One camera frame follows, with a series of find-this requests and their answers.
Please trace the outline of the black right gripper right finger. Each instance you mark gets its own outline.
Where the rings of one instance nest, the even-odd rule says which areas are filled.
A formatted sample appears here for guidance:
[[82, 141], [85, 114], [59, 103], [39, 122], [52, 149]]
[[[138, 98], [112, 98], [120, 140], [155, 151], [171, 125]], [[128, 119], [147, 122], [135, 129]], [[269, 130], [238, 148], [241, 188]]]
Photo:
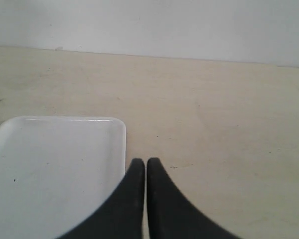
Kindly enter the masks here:
[[238, 238], [201, 213], [155, 157], [147, 161], [147, 214], [151, 239]]

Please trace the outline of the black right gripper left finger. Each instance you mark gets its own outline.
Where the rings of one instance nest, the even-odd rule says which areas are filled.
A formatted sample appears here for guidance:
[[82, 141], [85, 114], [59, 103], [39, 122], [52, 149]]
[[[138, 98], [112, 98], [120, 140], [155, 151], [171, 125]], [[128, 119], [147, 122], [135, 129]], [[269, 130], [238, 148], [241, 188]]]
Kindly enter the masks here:
[[108, 199], [62, 239], [142, 239], [145, 164], [135, 158]]

